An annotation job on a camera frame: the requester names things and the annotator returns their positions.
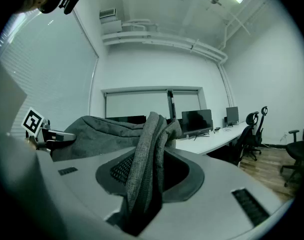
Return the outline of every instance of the office room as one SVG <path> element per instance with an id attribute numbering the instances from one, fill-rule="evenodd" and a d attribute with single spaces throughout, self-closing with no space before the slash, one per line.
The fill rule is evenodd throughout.
<path id="1" fill-rule="evenodd" d="M 304 38 L 280 0 L 39 1 L 0 33 L 0 185 L 35 228 L 273 232 L 304 183 Z"/>

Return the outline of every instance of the vent grille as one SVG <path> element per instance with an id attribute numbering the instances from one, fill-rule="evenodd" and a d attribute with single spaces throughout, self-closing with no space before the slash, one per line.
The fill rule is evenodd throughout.
<path id="1" fill-rule="evenodd" d="M 115 16 L 115 15 L 116 15 L 115 8 L 100 11 L 100 19 L 105 17 Z"/>

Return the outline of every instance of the white desk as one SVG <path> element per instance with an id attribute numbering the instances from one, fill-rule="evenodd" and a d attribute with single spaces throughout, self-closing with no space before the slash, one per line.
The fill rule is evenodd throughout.
<path id="1" fill-rule="evenodd" d="M 233 127 L 220 129 L 219 132 L 216 133 L 210 132 L 209 137 L 197 137 L 195 141 L 194 138 L 178 139 L 176 140 L 176 148 L 178 150 L 185 150 L 205 155 L 239 137 L 246 126 L 248 126 L 246 122 L 242 122 L 239 125 L 234 125 Z"/>

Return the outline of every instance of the cable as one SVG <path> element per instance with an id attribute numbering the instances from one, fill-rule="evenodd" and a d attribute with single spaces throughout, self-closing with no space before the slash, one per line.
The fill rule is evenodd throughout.
<path id="1" fill-rule="evenodd" d="M 277 147 L 272 147 L 272 146 L 267 146 L 266 144 L 262 144 L 270 149 L 275 149 L 275 150 L 285 150 L 285 148 L 277 148 Z"/>

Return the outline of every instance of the black mesh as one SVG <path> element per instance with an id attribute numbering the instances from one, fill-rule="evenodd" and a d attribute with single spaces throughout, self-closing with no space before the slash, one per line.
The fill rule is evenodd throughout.
<path id="1" fill-rule="evenodd" d="M 122 162 L 112 167 L 110 170 L 111 176 L 114 179 L 116 179 L 118 182 L 122 183 L 124 186 L 126 184 L 127 177 L 131 169 L 133 158 L 134 158 L 134 154 L 124 159 Z"/>

